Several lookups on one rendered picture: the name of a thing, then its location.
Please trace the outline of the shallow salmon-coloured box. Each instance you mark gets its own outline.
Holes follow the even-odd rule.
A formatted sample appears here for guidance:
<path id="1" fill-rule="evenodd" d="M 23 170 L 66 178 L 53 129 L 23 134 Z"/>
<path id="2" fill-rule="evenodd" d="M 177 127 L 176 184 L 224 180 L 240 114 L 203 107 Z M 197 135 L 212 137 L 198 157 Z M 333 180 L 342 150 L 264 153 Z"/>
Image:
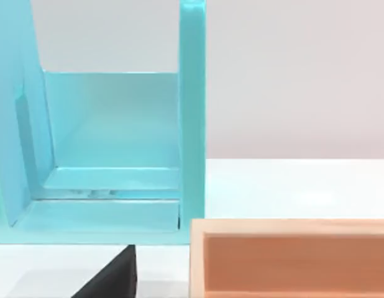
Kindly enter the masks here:
<path id="1" fill-rule="evenodd" d="M 194 219 L 188 298 L 384 298 L 384 219 Z"/>

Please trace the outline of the light blue rack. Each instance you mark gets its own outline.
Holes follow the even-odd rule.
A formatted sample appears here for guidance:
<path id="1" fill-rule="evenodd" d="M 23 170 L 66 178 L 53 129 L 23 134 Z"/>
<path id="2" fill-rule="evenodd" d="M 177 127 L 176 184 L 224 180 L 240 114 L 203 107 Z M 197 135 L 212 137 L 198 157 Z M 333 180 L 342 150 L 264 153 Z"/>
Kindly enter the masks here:
<path id="1" fill-rule="evenodd" d="M 30 0 L 0 0 L 0 244 L 184 245 L 205 212 L 206 0 L 175 71 L 42 68 Z"/>

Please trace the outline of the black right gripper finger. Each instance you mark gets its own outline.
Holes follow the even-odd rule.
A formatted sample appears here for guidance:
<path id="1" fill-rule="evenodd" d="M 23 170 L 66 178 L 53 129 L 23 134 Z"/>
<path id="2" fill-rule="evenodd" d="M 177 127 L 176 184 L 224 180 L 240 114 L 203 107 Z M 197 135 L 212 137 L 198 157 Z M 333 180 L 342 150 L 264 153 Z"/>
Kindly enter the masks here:
<path id="1" fill-rule="evenodd" d="M 127 245 L 71 298 L 136 298 L 135 245 Z"/>

